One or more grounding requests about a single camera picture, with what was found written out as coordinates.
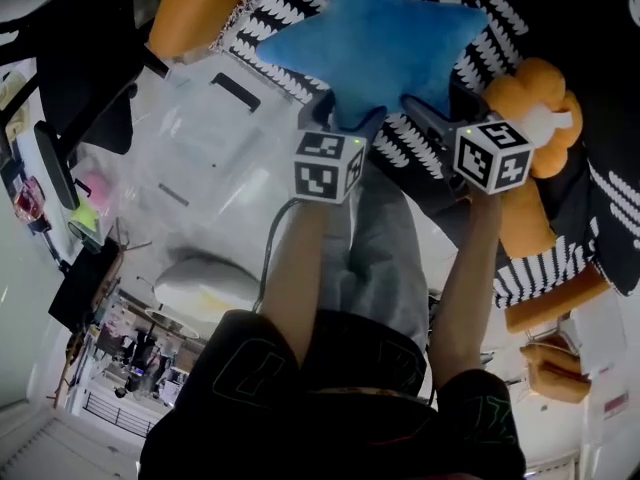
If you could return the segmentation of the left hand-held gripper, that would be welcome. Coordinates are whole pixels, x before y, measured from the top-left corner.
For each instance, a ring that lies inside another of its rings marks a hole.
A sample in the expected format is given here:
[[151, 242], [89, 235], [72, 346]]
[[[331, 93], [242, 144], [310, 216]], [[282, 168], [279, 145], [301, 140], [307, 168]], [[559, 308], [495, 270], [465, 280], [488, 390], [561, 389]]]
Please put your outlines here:
[[338, 127], [331, 90], [313, 96], [298, 114], [292, 138], [292, 197], [341, 204], [359, 182], [369, 146], [386, 118], [386, 108], [370, 111], [353, 129]]

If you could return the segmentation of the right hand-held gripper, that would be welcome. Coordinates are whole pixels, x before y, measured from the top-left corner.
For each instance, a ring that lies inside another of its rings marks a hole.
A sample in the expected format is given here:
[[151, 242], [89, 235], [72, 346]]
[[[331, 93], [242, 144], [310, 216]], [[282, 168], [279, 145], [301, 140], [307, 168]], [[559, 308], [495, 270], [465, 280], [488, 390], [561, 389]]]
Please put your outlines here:
[[443, 163], [451, 174], [489, 195], [523, 185], [534, 148], [519, 126], [462, 85], [452, 85], [449, 97], [448, 116], [411, 95], [402, 97], [402, 105], [443, 148]]

